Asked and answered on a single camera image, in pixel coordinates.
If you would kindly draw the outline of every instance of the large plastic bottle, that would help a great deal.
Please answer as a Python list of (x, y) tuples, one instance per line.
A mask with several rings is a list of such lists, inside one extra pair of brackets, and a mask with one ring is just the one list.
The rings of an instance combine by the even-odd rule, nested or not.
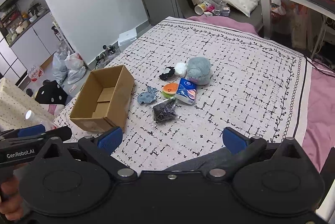
[(50, 130), (54, 130), (58, 128), (58, 126), (55, 123), (51, 122), (47, 118), (44, 118), (44, 117), (41, 117), (35, 114), (32, 110), (29, 110), (26, 113), (26, 120), (33, 122), (35, 125), (42, 124), (46, 131), (50, 131)]
[(195, 8), (197, 14), (203, 14), (206, 10), (220, 15), (227, 3), (223, 0), (192, 0), (195, 4), (199, 4)]

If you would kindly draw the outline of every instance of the screw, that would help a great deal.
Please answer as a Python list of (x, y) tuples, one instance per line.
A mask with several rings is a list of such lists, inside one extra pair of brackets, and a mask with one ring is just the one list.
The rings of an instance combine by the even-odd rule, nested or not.
[(226, 175), (226, 171), (221, 168), (214, 168), (209, 171), (209, 174), (211, 174), (213, 177), (218, 178), (218, 177), (223, 177), (224, 175)]
[(168, 179), (176, 179), (177, 176), (174, 175), (174, 174), (170, 174), (170, 175), (167, 176), (167, 178), (168, 178)]
[(130, 177), (134, 174), (134, 170), (130, 168), (122, 168), (118, 171), (118, 175), (121, 177)]

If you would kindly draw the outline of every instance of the open brown box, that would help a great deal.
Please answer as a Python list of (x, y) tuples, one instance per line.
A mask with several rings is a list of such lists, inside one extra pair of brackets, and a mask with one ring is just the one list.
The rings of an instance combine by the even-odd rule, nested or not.
[(71, 121), (89, 132), (119, 126), (124, 131), (135, 80), (124, 65), (93, 70), (70, 114)]

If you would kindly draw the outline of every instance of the bed cover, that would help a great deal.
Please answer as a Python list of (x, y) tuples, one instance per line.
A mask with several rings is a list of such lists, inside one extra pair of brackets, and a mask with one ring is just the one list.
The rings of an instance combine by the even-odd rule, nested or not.
[[(178, 119), (156, 125), (151, 106), (137, 96), (147, 85), (159, 90), (166, 66), (205, 56), (211, 81), (199, 86), (193, 105), (178, 103)], [(135, 78), (124, 138), (112, 154), (132, 169), (163, 170), (223, 147), (222, 130), (230, 126), (247, 137), (268, 142), (294, 137), (302, 144), (312, 66), (305, 57), (256, 35), (210, 24), (168, 17), (141, 36), (109, 66), (124, 64)], [(169, 79), (178, 82), (179, 78)], [(160, 93), (157, 102), (163, 100)], [(69, 119), (76, 97), (55, 122), (68, 125), (76, 139), (88, 133)]]

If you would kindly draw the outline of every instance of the pink blanket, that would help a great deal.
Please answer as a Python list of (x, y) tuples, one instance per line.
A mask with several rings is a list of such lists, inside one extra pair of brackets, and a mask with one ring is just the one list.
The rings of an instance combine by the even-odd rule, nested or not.
[[(223, 16), (192, 16), (189, 20), (205, 22), (216, 26), (234, 28), (239, 31), (256, 33), (253, 25), (239, 23)], [(320, 69), (327, 70), (315, 63)], [(307, 109), (307, 129), (303, 149), (320, 172), (328, 153), (335, 146), (335, 78), (312, 69), (311, 88)]]

